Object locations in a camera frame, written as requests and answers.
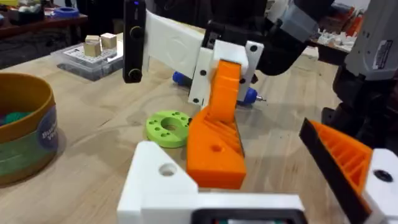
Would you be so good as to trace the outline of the white orange left gripper right finger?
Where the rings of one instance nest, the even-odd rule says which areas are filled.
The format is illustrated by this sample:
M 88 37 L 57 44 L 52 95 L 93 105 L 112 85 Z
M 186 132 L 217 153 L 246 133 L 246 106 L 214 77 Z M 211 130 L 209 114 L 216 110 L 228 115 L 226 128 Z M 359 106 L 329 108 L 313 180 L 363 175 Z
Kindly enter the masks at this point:
M 397 223 L 397 155 L 304 119 L 299 137 L 350 223 Z

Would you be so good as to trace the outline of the bare white left gripper left finger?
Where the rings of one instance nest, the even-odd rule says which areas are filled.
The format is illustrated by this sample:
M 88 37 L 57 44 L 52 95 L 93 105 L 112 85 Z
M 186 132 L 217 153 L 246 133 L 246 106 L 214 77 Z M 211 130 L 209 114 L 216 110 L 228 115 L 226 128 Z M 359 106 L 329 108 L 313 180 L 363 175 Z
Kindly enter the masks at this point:
M 190 223 L 197 183 L 156 143 L 138 143 L 117 207 L 122 224 Z

